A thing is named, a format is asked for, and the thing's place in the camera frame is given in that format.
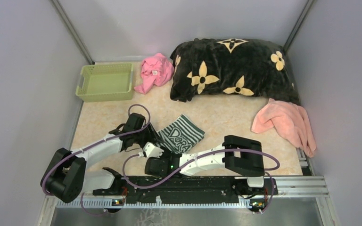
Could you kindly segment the green white striped towel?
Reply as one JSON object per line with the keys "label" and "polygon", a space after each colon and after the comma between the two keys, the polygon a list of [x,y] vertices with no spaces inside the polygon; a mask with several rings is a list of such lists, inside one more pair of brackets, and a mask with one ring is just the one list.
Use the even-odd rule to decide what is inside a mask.
{"label": "green white striped towel", "polygon": [[186,115],[180,115],[174,122],[158,132],[160,145],[169,151],[187,153],[204,139],[205,132]]}

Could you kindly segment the black blanket with beige flowers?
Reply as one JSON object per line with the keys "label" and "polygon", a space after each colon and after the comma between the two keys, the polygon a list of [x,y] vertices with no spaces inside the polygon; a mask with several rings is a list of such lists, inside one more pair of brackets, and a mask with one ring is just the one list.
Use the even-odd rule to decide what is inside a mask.
{"label": "black blanket with beige flowers", "polygon": [[300,104],[284,48],[259,39],[194,39],[172,52],[170,99],[196,95],[243,95]]}

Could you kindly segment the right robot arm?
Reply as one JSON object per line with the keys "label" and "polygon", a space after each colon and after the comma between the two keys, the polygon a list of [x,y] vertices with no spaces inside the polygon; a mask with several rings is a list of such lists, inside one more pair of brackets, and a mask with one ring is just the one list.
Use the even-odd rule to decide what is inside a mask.
{"label": "right robot arm", "polygon": [[265,188],[262,144],[248,138],[228,135],[224,142],[198,153],[173,153],[168,150],[147,156],[144,172],[164,178],[172,172],[193,176],[199,172],[225,168],[247,177],[247,189],[259,194]]}

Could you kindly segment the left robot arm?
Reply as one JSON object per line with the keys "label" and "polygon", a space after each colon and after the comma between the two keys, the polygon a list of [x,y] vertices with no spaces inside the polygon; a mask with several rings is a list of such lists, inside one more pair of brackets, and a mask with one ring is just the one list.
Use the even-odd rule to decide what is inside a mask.
{"label": "left robot arm", "polygon": [[41,179],[42,190],[64,203],[72,202],[84,192],[99,189],[116,195],[123,187],[122,181],[116,178],[117,172],[111,169],[88,172],[87,169],[134,144],[144,148],[148,144],[158,146],[160,142],[162,138],[148,119],[131,113],[126,123],[120,124],[95,143],[74,150],[58,149]]}

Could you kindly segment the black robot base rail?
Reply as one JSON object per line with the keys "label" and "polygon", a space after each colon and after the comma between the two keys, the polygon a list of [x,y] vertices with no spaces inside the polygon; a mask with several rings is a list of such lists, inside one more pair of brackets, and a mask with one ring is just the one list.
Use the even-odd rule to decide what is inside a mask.
{"label": "black robot base rail", "polygon": [[114,206],[130,208],[253,208],[263,209],[271,196],[278,195],[274,179],[265,178],[263,188],[252,188],[246,177],[174,177],[154,188],[142,189],[159,181],[155,177],[131,176],[133,187],[119,177],[108,189],[94,190],[94,196],[112,196]]}

